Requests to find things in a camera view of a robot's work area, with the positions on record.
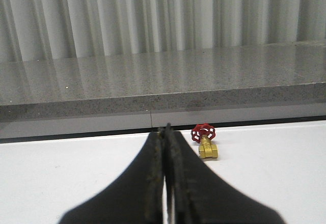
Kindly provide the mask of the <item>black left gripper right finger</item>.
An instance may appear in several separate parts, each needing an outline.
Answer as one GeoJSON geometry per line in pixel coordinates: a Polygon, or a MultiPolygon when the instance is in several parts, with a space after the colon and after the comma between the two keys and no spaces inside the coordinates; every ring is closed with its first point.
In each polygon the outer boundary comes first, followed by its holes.
{"type": "Polygon", "coordinates": [[[233,188],[192,150],[179,131],[164,129],[169,219],[175,223],[284,223],[273,209],[233,188]]]}

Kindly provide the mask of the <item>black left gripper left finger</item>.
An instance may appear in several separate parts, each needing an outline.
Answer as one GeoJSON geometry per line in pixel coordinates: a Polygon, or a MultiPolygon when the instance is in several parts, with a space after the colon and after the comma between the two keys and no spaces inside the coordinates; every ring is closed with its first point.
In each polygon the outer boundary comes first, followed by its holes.
{"type": "Polygon", "coordinates": [[[61,223],[162,223],[163,149],[152,132],[128,168],[106,189],[68,211],[61,223]]]}

